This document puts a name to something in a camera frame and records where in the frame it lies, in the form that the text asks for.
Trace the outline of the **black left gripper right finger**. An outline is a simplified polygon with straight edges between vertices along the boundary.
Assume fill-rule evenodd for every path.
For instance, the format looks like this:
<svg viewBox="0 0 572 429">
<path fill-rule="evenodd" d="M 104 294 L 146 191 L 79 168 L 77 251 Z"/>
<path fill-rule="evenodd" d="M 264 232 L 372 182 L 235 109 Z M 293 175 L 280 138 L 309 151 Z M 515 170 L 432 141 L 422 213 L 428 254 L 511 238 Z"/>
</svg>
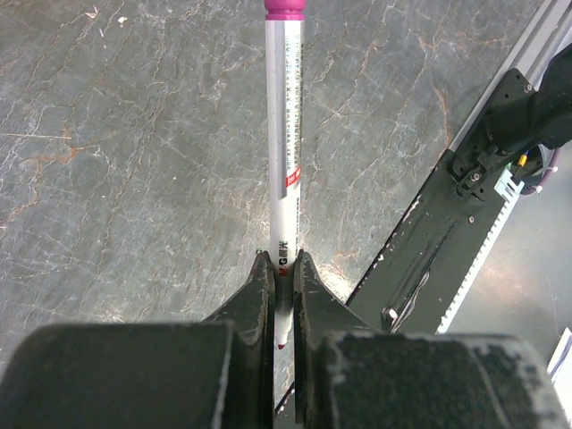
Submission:
<svg viewBox="0 0 572 429">
<path fill-rule="evenodd" d="M 293 274 L 295 411 L 306 428 L 565 428 L 534 349 L 503 335 L 385 334 Z"/>
</svg>

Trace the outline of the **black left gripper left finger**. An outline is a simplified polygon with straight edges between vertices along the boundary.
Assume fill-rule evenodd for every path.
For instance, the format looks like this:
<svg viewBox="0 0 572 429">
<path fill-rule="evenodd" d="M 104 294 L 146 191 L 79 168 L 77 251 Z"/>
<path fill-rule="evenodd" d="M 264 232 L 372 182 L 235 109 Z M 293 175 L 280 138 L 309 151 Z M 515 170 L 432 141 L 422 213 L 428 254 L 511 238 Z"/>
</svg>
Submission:
<svg viewBox="0 0 572 429">
<path fill-rule="evenodd" d="M 270 428 L 273 270 L 198 323 L 53 324 L 15 350 L 4 428 Z"/>
</svg>

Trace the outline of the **purple capped whiteboard marker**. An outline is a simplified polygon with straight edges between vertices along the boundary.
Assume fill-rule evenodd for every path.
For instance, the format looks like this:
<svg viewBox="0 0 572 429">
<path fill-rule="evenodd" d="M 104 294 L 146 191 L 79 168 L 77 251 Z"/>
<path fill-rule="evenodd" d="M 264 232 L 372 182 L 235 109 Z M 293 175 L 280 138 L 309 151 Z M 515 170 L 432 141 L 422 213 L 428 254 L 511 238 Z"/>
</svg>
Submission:
<svg viewBox="0 0 572 429">
<path fill-rule="evenodd" d="M 269 253 L 279 349 L 287 344 L 293 324 L 293 275 L 299 252 L 305 7 L 304 1 L 265 2 Z"/>
</svg>

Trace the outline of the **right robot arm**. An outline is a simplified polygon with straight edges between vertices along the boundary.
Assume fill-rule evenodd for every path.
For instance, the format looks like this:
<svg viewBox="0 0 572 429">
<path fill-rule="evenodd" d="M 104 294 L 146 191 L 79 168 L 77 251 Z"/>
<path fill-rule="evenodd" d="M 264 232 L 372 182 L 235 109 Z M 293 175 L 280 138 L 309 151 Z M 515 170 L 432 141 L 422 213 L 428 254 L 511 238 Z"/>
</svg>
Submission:
<svg viewBox="0 0 572 429">
<path fill-rule="evenodd" d="M 571 47 L 550 60 L 538 89 L 528 84 L 519 69 L 506 72 L 459 145 L 449 167 L 459 196 L 479 197 L 490 176 L 528 150 L 571 140 Z"/>
</svg>

